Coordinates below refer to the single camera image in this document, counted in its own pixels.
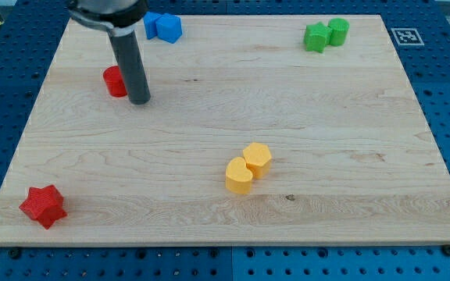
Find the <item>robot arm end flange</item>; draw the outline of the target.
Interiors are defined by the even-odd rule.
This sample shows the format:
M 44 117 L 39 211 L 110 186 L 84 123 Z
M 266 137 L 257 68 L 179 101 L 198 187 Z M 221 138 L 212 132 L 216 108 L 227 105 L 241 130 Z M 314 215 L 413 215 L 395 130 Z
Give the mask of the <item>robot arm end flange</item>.
M 80 25 L 122 37 L 134 31 L 148 11 L 146 0 L 67 0 L 70 18 Z

